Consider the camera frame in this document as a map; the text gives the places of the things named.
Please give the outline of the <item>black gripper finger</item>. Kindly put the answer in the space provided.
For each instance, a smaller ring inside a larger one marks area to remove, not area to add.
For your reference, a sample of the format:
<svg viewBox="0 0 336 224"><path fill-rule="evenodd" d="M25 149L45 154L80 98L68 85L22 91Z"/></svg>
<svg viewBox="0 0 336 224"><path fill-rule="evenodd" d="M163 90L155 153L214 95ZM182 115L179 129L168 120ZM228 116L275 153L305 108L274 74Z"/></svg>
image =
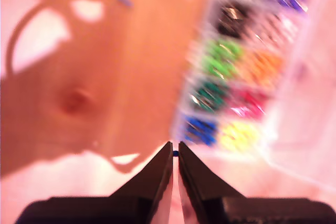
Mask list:
<svg viewBox="0 0 336 224"><path fill-rule="evenodd" d="M199 223L230 223L224 197L244 198L230 184L213 173L184 143L178 149L179 174Z"/></svg>
<svg viewBox="0 0 336 224"><path fill-rule="evenodd" d="M173 187L173 145L167 142L144 168L115 191L114 223L168 223Z"/></svg>

